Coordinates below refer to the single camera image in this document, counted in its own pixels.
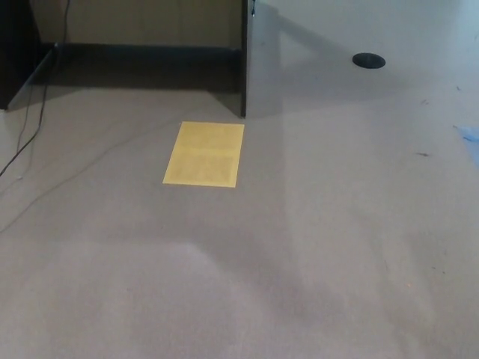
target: desk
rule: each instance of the desk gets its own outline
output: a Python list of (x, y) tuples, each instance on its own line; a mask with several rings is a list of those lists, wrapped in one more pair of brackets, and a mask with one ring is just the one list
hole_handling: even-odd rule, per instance
[[(187, 88), (185, 78), (195, 77), (192, 88), (206, 80), (207, 90), (237, 93), (238, 115), (245, 117), (252, 5), (253, 0), (71, 0), (67, 61), (61, 68), (68, 72), (102, 63), (96, 67), (102, 73), (117, 71), (110, 77), (118, 79), (118, 71), (126, 70), (131, 78), (137, 63), (141, 71), (132, 82), (140, 88), (142, 76), (150, 80), (148, 88)], [(0, 0), (1, 109), (8, 109), (20, 88), (35, 78), (42, 60), (54, 55), (65, 7), (66, 0)], [(221, 75), (211, 80), (216, 73)], [(63, 76), (61, 85), (109, 86), (105, 77), (97, 81), (91, 75), (76, 76), (73, 83), (72, 76)], [(225, 86), (220, 78), (228, 78)]]

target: cable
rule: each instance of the cable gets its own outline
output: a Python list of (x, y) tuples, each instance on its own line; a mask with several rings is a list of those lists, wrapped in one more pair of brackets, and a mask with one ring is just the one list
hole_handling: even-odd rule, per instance
[(62, 41), (61, 41), (61, 45), (58, 47), (58, 54), (57, 54), (55, 66), (50, 71), (50, 74), (48, 75), (48, 77), (45, 81), (45, 86), (43, 87), (42, 106), (40, 108), (40, 116), (38, 118), (37, 129), (35, 130), (34, 134), (30, 137), (30, 139), (28, 141), (26, 141), (26, 143), (22, 146), (22, 148), (20, 148), (19, 150), (16, 151), (15, 156), (13, 156), (12, 159), (5, 165), (5, 167), (3, 167), (3, 169), (0, 171), (0, 177), (4, 175), (4, 173), (12, 165), (12, 163), (15, 162), (15, 160), (18, 158), (18, 156), (20, 156), (20, 154), (23, 152), (23, 150), (28, 147), (28, 145), (37, 137), (38, 132), (40, 132), (40, 129), (41, 129), (42, 123), (43, 123), (43, 113), (45, 111), (45, 103), (46, 103), (46, 95), (48, 93), (48, 87), (50, 85), (50, 81), (52, 80), (53, 75), (55, 75), (55, 73), (58, 70), (58, 67), (60, 65), (61, 56), (63, 55), (63, 49), (64, 49), (64, 46), (65, 46), (65, 43), (67, 42), (68, 10), (70, 9), (70, 3), (71, 3), (71, 0), (67, 0), (67, 6), (65, 7), (64, 18), (63, 18), (63, 38), (62, 38)]

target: yellow paper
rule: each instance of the yellow paper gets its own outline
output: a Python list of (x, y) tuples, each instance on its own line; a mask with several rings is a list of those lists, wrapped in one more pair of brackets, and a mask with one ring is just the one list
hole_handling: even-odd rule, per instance
[(183, 122), (163, 183), (237, 185), (244, 125)]

